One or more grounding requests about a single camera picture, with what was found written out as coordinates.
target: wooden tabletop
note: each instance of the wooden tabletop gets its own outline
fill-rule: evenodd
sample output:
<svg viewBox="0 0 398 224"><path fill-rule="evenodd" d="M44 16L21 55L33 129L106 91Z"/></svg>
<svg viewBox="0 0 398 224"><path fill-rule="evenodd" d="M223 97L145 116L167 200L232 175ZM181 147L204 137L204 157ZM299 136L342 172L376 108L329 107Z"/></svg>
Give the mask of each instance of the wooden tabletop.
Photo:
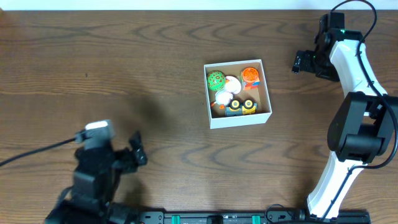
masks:
<svg viewBox="0 0 398 224"><path fill-rule="evenodd" d="M149 163L122 178L116 202L177 210L303 207L326 166L340 83L291 72L313 50L326 11L4 12L0 18L0 160L111 119L115 149L142 133ZM347 11L366 32L370 11ZM366 51L398 95L398 14L379 11ZM203 65L261 59L266 124L209 129ZM72 184L76 144L0 168L0 223L40 223ZM389 151L374 160L383 161ZM398 220L398 162L365 170L342 208Z"/></svg>

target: white wall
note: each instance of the white wall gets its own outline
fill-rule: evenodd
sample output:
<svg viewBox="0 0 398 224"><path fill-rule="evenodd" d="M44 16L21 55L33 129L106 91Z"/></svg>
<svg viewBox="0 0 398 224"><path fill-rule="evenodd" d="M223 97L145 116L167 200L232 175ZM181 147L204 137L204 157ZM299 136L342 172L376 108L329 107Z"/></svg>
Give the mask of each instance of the white wall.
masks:
<svg viewBox="0 0 398 224"><path fill-rule="evenodd" d="M0 0L4 10L239 10L331 9L343 0ZM398 0L370 0L376 9L398 9ZM369 9L349 2L340 9Z"/></svg>

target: green ball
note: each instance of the green ball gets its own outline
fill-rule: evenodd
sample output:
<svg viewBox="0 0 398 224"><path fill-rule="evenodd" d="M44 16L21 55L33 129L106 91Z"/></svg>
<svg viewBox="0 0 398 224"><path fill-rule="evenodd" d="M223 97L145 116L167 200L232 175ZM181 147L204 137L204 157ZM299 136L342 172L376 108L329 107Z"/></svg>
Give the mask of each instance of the green ball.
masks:
<svg viewBox="0 0 398 224"><path fill-rule="evenodd" d="M225 75L220 71L211 71L207 75L207 87L210 90L222 90L225 86Z"/></svg>

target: toy car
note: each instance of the toy car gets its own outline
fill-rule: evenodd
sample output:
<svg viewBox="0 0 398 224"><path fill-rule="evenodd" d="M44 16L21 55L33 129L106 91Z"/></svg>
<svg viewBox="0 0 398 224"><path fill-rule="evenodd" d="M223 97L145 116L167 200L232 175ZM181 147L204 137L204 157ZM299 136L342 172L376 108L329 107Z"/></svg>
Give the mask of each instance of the toy car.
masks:
<svg viewBox="0 0 398 224"><path fill-rule="evenodd" d="M245 100L241 104L238 100L233 100L229 107L225 109L225 116L242 116L247 114L254 114L257 109L257 103L251 100Z"/></svg>

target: open box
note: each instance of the open box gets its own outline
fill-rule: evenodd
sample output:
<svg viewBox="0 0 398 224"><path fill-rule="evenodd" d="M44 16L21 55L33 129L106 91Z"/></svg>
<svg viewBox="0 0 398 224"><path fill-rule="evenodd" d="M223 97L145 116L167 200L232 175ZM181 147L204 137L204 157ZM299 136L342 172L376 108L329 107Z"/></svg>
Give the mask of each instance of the open box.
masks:
<svg viewBox="0 0 398 224"><path fill-rule="evenodd" d="M234 95L234 100L237 99L239 102L243 102L247 99L252 100L254 103L257 103L256 113L226 117L225 109L220 109L218 105L210 106L210 104L215 101L216 91L211 91L207 88L207 74L213 70L218 70L223 72L226 76L231 75L240 80L241 72L248 67L257 69L259 72L260 84L255 89L242 90L237 95ZM227 128L249 124L263 124L267 122L269 116L272 114L266 77L264 75L264 69L260 59L205 65L205 90L210 129Z"/></svg>

